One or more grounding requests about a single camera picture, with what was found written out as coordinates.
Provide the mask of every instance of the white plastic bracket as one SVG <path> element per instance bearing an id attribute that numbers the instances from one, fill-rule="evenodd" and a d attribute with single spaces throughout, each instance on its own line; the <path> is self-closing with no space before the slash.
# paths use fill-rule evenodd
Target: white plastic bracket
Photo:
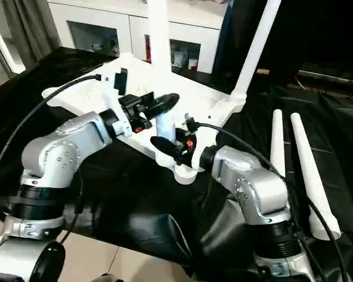
<path id="1" fill-rule="evenodd" d="M 120 135 L 123 133 L 125 137 L 132 136 L 131 124 L 127 116 L 125 115 L 122 106 L 119 104 L 119 90 L 114 88 L 115 75 L 119 73 L 115 69 L 110 68 L 108 64 L 104 64 L 102 67 L 101 82 L 103 86 L 103 99 L 106 102 L 107 107 L 112 109 L 119 121 L 115 122 L 112 127 L 115 133 Z"/>

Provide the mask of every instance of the black cloth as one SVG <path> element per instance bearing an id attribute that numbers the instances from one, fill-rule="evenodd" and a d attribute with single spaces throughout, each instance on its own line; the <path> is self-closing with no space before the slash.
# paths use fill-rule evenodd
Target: black cloth
<path id="1" fill-rule="evenodd" d="M 61 48 L 31 70 L 0 87 L 0 150 L 16 124 L 42 100 L 45 88 L 62 85 L 110 60 L 89 52 Z M 227 85 L 198 72 L 181 72 L 190 79 L 228 91 Z M 353 279 L 353 97 L 334 97 L 300 89 L 274 87 L 253 90 L 243 111 L 225 128 L 269 156 L 272 111 L 284 114 L 287 179 L 304 188 L 289 116 L 299 112 L 314 151 L 333 214 L 344 232 L 338 244 Z M 72 115 L 61 108 L 44 107 L 18 133 L 0 168 L 0 216 L 7 197 L 16 192 L 22 172 L 24 146 L 47 135 Z M 241 149 L 218 135 L 218 146 Z M 253 274 L 253 242 L 235 197 L 200 173 L 183 186 L 172 172 L 156 165 L 126 144 L 114 140 L 81 166 L 84 210 L 76 233 L 174 261 L 197 272 L 206 281 L 257 281 Z M 65 208 L 71 222 L 79 178 L 68 189 Z M 306 234 L 309 210 L 299 201 Z M 329 242 L 311 238 L 311 248 L 329 277 L 340 281 L 338 260 Z"/>

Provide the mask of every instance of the white cabinet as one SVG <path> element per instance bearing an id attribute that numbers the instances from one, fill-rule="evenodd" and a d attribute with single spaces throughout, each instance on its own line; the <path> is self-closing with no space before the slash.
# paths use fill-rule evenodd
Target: white cabinet
<path id="1" fill-rule="evenodd" d="M 143 0 L 48 0 L 62 46 L 150 61 Z M 227 5 L 168 0 L 172 64 L 211 73 Z"/>
<path id="2" fill-rule="evenodd" d="M 148 19 L 130 16 L 129 22 L 131 24 L 133 54 L 138 59 L 149 61 Z M 189 60 L 196 59 L 198 71 L 212 72 L 219 30 L 170 22 L 169 36 L 172 62 L 175 66 L 182 65 L 187 68 Z"/>
<path id="3" fill-rule="evenodd" d="M 49 3 L 62 46 L 118 55 L 132 52 L 129 16 Z"/>

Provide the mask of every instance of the cable connector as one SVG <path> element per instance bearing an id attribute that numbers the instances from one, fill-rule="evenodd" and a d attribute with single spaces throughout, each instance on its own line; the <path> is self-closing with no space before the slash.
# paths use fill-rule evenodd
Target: cable connector
<path id="1" fill-rule="evenodd" d="M 186 119 L 186 121 L 183 123 L 183 125 L 187 125 L 187 134 L 190 135 L 195 133 L 200 127 L 200 124 L 196 122 L 194 118 L 190 117 L 188 113 L 184 115 L 184 118 Z"/>

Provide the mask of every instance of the red light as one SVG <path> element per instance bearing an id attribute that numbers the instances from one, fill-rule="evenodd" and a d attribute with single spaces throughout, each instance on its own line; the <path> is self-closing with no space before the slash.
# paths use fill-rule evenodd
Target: red light
<path id="1" fill-rule="evenodd" d="M 186 144 L 189 148 L 191 148 L 194 145 L 193 141 L 191 140 L 187 140 Z"/>

